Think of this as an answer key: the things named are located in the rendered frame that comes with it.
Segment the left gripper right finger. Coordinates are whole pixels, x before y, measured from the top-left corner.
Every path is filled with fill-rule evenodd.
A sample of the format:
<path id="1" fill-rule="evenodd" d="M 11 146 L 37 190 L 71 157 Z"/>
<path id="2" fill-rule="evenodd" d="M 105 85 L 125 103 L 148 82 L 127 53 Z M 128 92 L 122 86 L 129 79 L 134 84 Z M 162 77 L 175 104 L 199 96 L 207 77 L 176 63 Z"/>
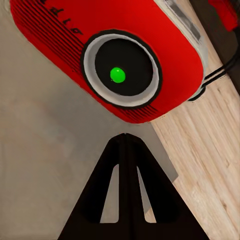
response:
<path id="1" fill-rule="evenodd" d="M 125 140 L 133 240 L 210 240 L 144 141 Z M 145 220 L 137 167 L 156 223 Z"/>

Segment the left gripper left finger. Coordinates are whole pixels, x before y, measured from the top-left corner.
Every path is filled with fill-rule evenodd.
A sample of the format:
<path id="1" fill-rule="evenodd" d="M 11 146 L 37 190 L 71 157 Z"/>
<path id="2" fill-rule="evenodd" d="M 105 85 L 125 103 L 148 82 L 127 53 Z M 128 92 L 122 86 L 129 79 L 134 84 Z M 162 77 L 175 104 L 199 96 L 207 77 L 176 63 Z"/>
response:
<path id="1" fill-rule="evenodd" d="M 100 223 L 113 168 L 117 164 L 118 222 Z M 58 240 L 133 240 L 125 133 L 108 141 Z"/>

